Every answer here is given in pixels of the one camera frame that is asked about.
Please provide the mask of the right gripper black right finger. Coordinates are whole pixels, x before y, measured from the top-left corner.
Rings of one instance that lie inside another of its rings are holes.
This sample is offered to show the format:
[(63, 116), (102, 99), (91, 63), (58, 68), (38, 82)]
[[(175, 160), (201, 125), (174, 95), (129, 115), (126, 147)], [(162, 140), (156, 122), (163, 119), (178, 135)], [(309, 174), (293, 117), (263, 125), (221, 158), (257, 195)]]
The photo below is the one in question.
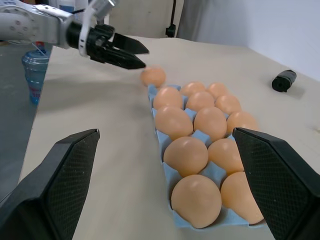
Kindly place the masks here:
[(320, 176), (283, 139), (233, 130), (252, 195), (276, 240), (320, 238)]

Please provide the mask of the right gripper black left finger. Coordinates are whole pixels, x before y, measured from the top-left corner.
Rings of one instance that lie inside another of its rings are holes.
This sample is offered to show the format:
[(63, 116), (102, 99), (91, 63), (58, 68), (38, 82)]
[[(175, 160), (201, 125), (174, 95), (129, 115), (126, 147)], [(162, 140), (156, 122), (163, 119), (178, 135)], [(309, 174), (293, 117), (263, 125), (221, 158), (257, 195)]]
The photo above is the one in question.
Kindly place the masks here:
[(100, 132), (57, 141), (44, 160), (0, 202), (2, 240), (71, 240), (93, 170)]

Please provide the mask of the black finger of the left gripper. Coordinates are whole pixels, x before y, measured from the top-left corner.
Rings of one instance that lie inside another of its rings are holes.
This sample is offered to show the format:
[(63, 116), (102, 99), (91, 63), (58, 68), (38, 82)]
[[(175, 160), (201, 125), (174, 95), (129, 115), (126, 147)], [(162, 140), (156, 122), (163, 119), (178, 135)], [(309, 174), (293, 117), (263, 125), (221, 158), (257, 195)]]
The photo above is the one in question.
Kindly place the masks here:
[(146, 64), (134, 54), (116, 48), (106, 48), (104, 50), (104, 61), (127, 70), (137, 70), (146, 67)]
[(138, 40), (115, 33), (112, 44), (115, 48), (131, 54), (148, 54), (149, 50)]

